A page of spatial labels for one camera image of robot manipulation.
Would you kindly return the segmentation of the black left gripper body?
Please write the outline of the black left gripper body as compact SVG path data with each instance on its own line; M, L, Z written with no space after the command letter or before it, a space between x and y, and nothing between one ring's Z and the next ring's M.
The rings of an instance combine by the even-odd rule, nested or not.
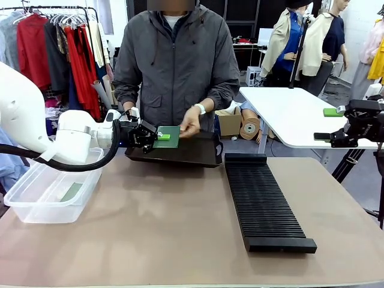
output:
M120 121L119 146L122 148L142 148L147 144L146 121L139 122Z

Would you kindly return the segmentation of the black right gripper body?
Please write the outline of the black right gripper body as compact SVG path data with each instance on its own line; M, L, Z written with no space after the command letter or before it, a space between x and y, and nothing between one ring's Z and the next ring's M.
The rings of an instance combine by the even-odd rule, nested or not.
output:
M383 99L351 100L344 116L347 118L344 132L349 137L383 141Z

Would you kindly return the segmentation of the person's left hand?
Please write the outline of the person's left hand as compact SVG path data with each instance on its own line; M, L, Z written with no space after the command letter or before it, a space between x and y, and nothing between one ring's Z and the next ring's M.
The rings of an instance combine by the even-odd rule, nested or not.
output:
M190 138L200 131L200 113L201 108L198 105L194 105L186 111L180 125L180 138Z

